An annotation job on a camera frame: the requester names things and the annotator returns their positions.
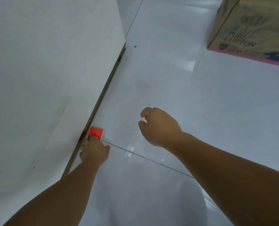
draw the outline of person's right arm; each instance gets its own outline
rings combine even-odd
[[[175,155],[235,226],[279,225],[279,172],[206,144],[158,108],[139,128],[152,145]]]

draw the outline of white wall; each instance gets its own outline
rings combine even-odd
[[[124,43],[116,0],[0,0],[0,225],[60,178]]]

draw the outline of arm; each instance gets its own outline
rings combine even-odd
[[[81,145],[81,160],[64,179],[40,193],[12,216],[4,226],[77,226],[85,212],[92,184],[107,160],[110,146],[91,136]]]
[[[158,108],[141,112],[143,136],[175,155],[236,226],[279,225],[279,172],[182,132]]]

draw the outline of brown cardboard box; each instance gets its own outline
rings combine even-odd
[[[208,50],[279,65],[279,0],[223,0]]]

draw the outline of white tile floor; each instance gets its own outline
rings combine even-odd
[[[118,0],[126,52],[92,124],[105,129],[111,155],[81,225],[232,225],[174,156],[142,137],[146,106],[279,170],[279,67],[206,50],[220,2]]]

